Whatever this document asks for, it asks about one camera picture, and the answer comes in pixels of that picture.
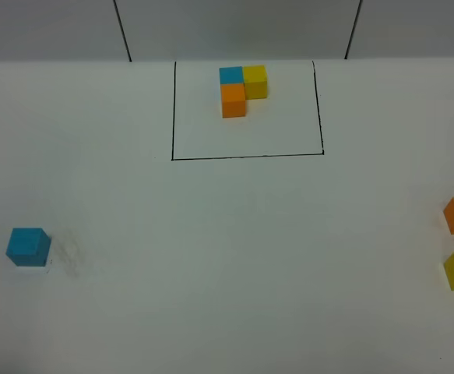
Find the template orange cube block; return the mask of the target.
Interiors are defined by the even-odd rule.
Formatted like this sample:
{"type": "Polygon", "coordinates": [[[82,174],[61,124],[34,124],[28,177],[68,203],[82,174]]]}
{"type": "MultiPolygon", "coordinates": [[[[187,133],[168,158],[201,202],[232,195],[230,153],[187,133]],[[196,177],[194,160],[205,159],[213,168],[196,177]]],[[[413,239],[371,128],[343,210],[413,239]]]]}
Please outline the template orange cube block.
{"type": "Polygon", "coordinates": [[[223,118],[246,116],[246,96],[243,83],[221,84],[221,108],[223,118]]]}

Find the template blue cube block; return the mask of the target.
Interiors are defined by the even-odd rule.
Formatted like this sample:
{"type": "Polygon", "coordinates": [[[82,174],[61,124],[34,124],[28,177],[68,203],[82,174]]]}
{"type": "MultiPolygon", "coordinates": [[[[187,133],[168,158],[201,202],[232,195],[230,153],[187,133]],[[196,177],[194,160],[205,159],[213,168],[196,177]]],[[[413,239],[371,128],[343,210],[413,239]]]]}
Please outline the template blue cube block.
{"type": "Polygon", "coordinates": [[[219,68],[220,84],[243,84],[243,68],[241,66],[219,68]]]}

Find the template yellow cube block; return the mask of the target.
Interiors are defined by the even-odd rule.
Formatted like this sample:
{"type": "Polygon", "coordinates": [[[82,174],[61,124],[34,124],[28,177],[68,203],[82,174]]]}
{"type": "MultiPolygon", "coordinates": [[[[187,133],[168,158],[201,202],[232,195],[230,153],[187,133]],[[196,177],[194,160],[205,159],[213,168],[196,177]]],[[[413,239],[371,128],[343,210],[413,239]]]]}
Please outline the template yellow cube block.
{"type": "Polygon", "coordinates": [[[268,75],[264,65],[243,66],[245,96],[247,100],[268,97],[268,75]]]}

